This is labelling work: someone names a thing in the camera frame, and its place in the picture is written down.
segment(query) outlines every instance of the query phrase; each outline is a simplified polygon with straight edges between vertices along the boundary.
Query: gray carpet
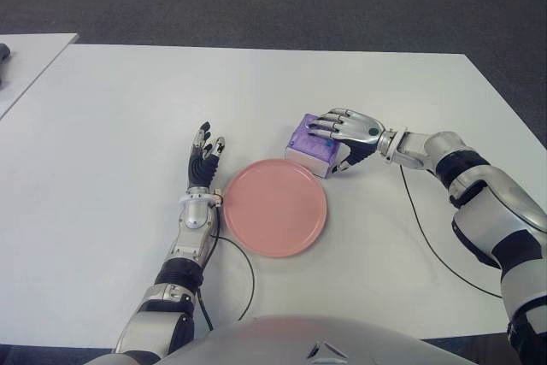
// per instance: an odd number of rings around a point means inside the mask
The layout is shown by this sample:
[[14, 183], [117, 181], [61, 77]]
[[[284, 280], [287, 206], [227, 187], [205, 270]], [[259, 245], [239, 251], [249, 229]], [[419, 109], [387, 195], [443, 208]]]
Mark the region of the gray carpet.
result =
[[464, 53], [547, 143], [547, 0], [0, 0], [0, 10], [2, 33], [78, 32], [82, 43]]

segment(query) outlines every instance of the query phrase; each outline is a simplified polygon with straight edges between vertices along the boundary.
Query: robotic hand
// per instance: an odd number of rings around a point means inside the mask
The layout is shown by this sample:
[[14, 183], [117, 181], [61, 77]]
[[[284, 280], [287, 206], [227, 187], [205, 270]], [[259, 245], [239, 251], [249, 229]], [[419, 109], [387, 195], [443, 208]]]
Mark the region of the robotic hand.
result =
[[310, 134], [350, 147], [333, 172], [378, 151], [388, 162], [437, 176], [458, 208], [456, 236], [484, 264], [501, 268], [509, 341], [524, 363], [545, 358], [547, 338], [547, 215], [506, 173], [453, 132], [433, 135], [385, 130], [348, 109], [321, 115]]
[[149, 365], [194, 339], [193, 312], [197, 289], [218, 227], [215, 208], [220, 193], [209, 193], [224, 150], [224, 138], [205, 145], [210, 125], [203, 124], [192, 143], [188, 164], [188, 189], [179, 203], [179, 235], [173, 242], [154, 285], [150, 286], [126, 325], [115, 353], [88, 362], [93, 365]]

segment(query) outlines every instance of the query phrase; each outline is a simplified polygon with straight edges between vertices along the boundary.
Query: silver arm segment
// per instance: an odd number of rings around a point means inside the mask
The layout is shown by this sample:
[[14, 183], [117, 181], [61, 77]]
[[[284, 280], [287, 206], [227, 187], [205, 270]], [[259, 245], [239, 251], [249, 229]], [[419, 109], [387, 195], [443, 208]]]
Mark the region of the silver arm segment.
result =
[[155, 363], [193, 340], [195, 294], [203, 282], [211, 233], [218, 227], [217, 209], [222, 204], [220, 191], [210, 193], [209, 185], [224, 139], [205, 145], [209, 136], [209, 124], [205, 123], [192, 143], [188, 190], [179, 200], [179, 235], [154, 285], [146, 290], [127, 323], [115, 353], [91, 363]]
[[[427, 170], [443, 183], [458, 208], [452, 221], [456, 236], [481, 262], [502, 270], [509, 339], [522, 361], [530, 361], [527, 356], [538, 349], [530, 341], [547, 335], [545, 212], [454, 132], [428, 135], [382, 126], [375, 137], [369, 129], [381, 123], [347, 109], [333, 109], [313, 124], [314, 135], [341, 141], [352, 152], [376, 150], [389, 163]], [[342, 162], [338, 170], [357, 162]]]

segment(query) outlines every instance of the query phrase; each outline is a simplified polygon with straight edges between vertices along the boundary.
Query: pink plate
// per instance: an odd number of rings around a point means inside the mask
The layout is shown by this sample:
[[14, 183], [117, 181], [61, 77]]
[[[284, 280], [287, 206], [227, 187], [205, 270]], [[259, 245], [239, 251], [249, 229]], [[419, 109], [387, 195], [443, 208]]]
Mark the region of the pink plate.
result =
[[264, 256], [291, 256], [309, 247], [326, 219], [321, 184], [287, 160], [255, 162], [230, 182], [224, 217], [233, 235]]

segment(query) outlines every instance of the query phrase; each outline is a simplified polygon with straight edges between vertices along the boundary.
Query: purple box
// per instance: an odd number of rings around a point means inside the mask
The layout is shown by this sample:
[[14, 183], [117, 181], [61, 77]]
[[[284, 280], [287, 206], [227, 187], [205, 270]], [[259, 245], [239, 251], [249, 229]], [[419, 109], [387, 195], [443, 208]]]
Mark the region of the purple box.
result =
[[325, 178], [336, 160], [339, 143], [308, 134], [316, 115], [306, 114], [285, 149], [285, 159], [297, 162], [313, 174]]

